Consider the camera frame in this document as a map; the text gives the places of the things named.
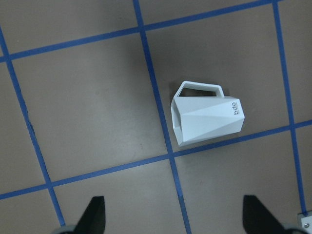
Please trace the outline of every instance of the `gray tile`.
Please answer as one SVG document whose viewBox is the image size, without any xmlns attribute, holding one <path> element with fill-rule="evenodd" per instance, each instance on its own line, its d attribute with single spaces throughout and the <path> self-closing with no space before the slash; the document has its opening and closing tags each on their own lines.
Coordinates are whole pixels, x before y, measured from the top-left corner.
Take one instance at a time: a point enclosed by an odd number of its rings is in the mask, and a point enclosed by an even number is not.
<svg viewBox="0 0 312 234">
<path fill-rule="evenodd" d="M 37 48 L 137 26 L 131 1 L 3 1 L 0 24 L 9 51 Z"/>
<path fill-rule="evenodd" d="M 312 126 L 299 128 L 296 132 L 306 205 L 312 210 Z"/>
<path fill-rule="evenodd" d="M 44 183 L 5 63 L 0 63 L 0 194 Z"/>
<path fill-rule="evenodd" d="M 185 233 L 175 183 L 167 160 L 60 187 L 67 224 L 75 224 L 91 197 L 103 195 L 105 233 Z"/>
<path fill-rule="evenodd" d="M 221 85 L 227 96 L 241 100 L 245 113 L 239 134 L 192 146 L 289 124 L 271 5 L 147 35 L 175 151 L 170 103 L 184 80 Z"/>
<path fill-rule="evenodd" d="M 138 34 L 14 65 L 52 180 L 167 153 Z"/>
<path fill-rule="evenodd" d="M 312 119 L 312 1 L 279 3 L 286 62 L 296 122 Z"/>
<path fill-rule="evenodd" d="M 144 23 L 172 20 L 206 11 L 239 5 L 250 0 L 140 0 Z"/>
<path fill-rule="evenodd" d="M 0 233 L 49 234 L 59 222 L 47 190 L 0 200 Z"/>
<path fill-rule="evenodd" d="M 244 195 L 282 223 L 300 213 L 289 132 L 176 158 L 192 233 L 245 233 Z"/>
</svg>

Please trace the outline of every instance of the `white object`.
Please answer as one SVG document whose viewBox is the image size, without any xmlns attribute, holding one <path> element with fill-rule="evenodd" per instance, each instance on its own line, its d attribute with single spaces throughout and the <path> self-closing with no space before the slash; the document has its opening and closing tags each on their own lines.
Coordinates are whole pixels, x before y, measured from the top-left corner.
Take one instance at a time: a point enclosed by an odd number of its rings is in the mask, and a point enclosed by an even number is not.
<svg viewBox="0 0 312 234">
<path fill-rule="evenodd" d="M 312 211 L 308 212 L 307 216 L 299 214 L 297 219 L 299 226 L 307 233 L 312 234 Z"/>
<path fill-rule="evenodd" d="M 183 88 L 213 91 L 216 97 L 179 97 Z M 239 99 L 225 97 L 221 86 L 184 81 L 171 103 L 179 146 L 240 132 L 244 113 Z"/>
</svg>

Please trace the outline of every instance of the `tiled floor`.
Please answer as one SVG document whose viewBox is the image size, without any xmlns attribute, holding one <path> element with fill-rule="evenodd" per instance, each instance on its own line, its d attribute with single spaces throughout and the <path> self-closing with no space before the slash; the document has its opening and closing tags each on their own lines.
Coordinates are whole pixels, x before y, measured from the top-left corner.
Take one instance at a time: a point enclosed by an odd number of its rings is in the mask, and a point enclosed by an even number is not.
<svg viewBox="0 0 312 234">
<path fill-rule="evenodd" d="M 312 209 L 310 0 L 5 1 L 0 233 L 244 233 L 244 194 L 283 223 Z M 243 129 L 178 147 L 184 80 L 240 98 Z"/>
</svg>

